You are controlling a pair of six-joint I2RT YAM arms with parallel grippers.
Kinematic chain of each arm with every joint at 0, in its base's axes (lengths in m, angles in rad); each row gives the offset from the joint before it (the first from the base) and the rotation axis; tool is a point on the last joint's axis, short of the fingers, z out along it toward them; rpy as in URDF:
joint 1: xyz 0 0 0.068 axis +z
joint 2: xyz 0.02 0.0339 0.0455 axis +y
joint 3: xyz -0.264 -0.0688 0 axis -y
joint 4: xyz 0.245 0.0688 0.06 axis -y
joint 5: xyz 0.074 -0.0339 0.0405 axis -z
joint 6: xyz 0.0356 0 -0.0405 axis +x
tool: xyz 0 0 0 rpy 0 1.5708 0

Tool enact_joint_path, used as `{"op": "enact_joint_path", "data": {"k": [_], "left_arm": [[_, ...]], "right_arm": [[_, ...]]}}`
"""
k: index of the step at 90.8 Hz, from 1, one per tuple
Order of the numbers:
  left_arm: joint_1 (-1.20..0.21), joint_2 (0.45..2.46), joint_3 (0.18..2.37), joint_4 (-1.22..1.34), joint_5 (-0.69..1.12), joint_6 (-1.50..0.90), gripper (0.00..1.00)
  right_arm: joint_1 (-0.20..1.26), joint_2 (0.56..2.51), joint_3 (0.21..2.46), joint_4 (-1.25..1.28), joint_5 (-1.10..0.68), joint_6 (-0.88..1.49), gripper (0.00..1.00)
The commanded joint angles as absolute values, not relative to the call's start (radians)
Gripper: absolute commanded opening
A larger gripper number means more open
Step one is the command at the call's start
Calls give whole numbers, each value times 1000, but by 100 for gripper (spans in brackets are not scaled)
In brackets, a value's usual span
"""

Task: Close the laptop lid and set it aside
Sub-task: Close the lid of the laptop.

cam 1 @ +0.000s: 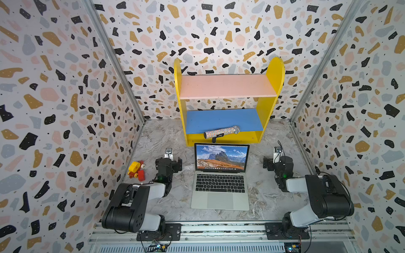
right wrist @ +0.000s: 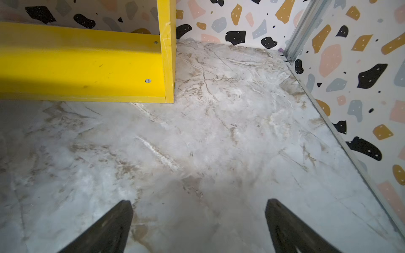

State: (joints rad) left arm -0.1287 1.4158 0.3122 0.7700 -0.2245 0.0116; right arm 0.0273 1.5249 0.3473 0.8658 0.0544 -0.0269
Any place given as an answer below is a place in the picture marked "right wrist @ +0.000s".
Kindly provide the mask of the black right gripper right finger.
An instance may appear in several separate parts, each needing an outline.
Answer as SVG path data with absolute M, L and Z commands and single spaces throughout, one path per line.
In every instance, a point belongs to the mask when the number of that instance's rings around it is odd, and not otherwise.
M 267 201 L 265 218 L 277 253 L 339 252 L 277 199 Z

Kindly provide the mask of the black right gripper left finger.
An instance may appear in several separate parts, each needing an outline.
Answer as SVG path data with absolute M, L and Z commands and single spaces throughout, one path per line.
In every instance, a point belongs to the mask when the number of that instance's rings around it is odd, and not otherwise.
M 61 253 L 123 253 L 134 211 L 129 200 L 121 200 Z

